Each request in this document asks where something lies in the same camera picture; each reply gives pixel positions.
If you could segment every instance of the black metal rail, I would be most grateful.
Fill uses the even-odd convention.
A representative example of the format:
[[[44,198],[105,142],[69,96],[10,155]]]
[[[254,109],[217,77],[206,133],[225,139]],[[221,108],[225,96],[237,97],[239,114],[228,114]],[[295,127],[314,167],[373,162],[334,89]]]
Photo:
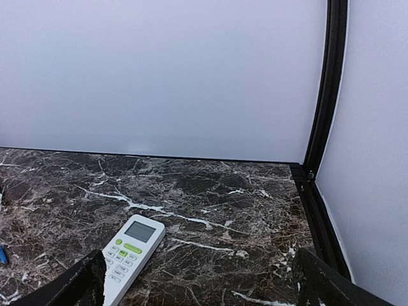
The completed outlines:
[[[11,306],[102,306],[106,263],[94,250],[58,278]]]
[[[326,43],[319,97],[303,168],[311,180],[319,170],[339,93],[347,30],[347,0],[328,0]]]
[[[307,249],[299,249],[292,266],[298,306],[392,306],[341,277]]]

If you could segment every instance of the white wall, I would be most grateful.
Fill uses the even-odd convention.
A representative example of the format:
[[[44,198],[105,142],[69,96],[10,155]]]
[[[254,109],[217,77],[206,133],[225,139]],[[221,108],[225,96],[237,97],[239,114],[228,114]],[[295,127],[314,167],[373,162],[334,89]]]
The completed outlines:
[[[337,114],[317,184],[354,281],[408,305],[408,2],[350,1]]]
[[[1,1],[0,145],[303,159],[326,1]]]

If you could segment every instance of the dark brown marble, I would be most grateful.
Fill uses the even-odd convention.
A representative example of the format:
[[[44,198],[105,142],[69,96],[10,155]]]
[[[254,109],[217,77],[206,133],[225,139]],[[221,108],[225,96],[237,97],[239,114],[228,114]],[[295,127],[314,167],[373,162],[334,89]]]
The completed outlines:
[[[0,149],[0,192],[3,305],[102,249],[133,214],[167,233],[121,305],[295,303],[291,261],[312,245],[282,164]]]

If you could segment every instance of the remote control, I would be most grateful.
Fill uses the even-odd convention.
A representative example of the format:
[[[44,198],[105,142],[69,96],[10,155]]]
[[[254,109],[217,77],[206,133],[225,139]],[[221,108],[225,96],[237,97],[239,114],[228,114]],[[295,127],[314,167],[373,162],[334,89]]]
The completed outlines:
[[[104,306],[116,306],[163,239],[163,223],[132,215],[102,250],[106,261]]]

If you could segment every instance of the black edge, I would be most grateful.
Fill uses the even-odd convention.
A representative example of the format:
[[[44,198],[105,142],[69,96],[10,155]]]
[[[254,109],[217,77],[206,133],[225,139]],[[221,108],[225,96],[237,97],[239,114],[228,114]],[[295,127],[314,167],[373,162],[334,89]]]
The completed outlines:
[[[319,170],[337,102],[347,30],[347,0],[328,0],[323,67],[309,145],[303,163],[310,179]]]
[[[18,299],[11,306],[102,306],[106,263],[93,250],[52,282]]]
[[[312,233],[316,255],[341,276],[351,280],[339,240],[317,185],[307,179],[301,165],[291,165],[291,171]]]
[[[352,284],[304,248],[296,252],[292,274],[299,291],[297,306],[392,306]]]
[[[201,157],[178,157],[178,156],[162,156],[162,155],[143,155],[143,154],[126,154],[126,153],[108,153],[108,152],[91,152],[91,151],[76,151],[76,150],[58,150],[58,149],[37,149],[37,148],[23,148],[23,147],[2,147],[0,149],[13,150],[32,150],[43,152],[58,152],[58,153],[79,153],[79,154],[95,154],[95,155],[109,155],[109,156],[126,156],[126,157],[144,157],[144,158],[166,158],[166,159],[183,159],[190,161],[222,161],[226,163],[255,163],[255,164],[286,164],[291,166],[297,164],[290,161],[254,161],[246,159],[220,159],[220,158],[201,158]]]

